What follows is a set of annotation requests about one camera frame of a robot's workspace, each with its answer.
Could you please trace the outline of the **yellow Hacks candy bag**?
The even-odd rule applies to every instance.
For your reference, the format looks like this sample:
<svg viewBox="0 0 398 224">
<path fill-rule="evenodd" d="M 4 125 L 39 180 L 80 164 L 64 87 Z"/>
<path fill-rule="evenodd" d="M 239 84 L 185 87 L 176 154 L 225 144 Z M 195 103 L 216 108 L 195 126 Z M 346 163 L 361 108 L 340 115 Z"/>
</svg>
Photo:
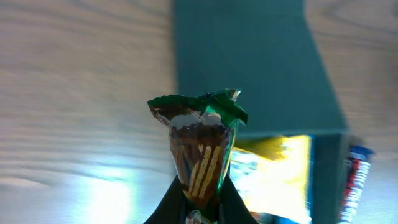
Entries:
<svg viewBox="0 0 398 224">
<path fill-rule="evenodd" d="M 309 224 L 313 138 L 238 140 L 229 177 L 258 223 Z"/>
</svg>

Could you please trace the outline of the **red green KitKat bar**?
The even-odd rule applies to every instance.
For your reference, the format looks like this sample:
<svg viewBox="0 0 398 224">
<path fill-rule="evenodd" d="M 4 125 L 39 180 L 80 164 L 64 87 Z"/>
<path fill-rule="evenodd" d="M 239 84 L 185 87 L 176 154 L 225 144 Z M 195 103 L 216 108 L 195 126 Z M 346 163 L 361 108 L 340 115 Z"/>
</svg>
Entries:
<svg viewBox="0 0 398 224">
<path fill-rule="evenodd" d="M 188 211 L 201 223 L 218 222 L 221 187 L 240 124 L 248 114 L 236 100 L 239 89 L 202 96 L 165 95 L 147 102 L 169 129 L 170 151 Z"/>
</svg>

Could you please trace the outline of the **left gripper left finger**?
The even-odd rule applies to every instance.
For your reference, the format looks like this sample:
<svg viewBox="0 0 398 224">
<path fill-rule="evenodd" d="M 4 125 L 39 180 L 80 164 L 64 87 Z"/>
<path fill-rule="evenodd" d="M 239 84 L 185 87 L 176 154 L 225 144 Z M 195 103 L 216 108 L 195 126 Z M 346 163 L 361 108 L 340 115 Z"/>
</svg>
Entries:
<svg viewBox="0 0 398 224">
<path fill-rule="evenodd" d="M 185 224 L 187 200 L 175 176 L 153 214 L 144 224 Z"/>
</svg>

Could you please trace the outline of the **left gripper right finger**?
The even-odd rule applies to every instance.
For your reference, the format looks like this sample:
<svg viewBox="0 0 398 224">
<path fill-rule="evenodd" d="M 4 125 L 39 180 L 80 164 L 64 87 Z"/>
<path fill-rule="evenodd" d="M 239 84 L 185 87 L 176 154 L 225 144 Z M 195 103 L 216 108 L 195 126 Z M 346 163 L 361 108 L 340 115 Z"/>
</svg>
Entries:
<svg viewBox="0 0 398 224">
<path fill-rule="evenodd" d="M 224 178 L 221 188 L 218 219 L 220 224 L 258 224 L 246 208 L 229 175 Z"/>
</svg>

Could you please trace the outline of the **purple Dairy Milk bar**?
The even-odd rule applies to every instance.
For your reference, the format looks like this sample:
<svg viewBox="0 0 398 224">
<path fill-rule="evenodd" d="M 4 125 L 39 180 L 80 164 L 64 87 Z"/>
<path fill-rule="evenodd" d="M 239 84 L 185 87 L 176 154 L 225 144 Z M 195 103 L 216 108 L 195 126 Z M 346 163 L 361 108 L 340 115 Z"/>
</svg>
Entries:
<svg viewBox="0 0 398 224">
<path fill-rule="evenodd" d="M 340 221 L 352 224 L 356 215 L 364 184 L 371 169 L 373 151 L 362 146 L 351 146 L 348 155 L 348 178 L 345 185 Z"/>
</svg>

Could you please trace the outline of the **dark green gift box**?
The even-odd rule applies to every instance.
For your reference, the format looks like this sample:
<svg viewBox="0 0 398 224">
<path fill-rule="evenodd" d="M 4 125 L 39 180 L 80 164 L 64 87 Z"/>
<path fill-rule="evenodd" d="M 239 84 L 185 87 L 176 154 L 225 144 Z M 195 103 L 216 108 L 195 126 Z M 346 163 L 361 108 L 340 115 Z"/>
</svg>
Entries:
<svg viewBox="0 0 398 224">
<path fill-rule="evenodd" d="M 315 138 L 311 215 L 337 223 L 348 132 L 305 19 L 301 0 L 175 0 L 177 91 L 198 96 L 241 90 L 240 139 L 278 134 Z"/>
</svg>

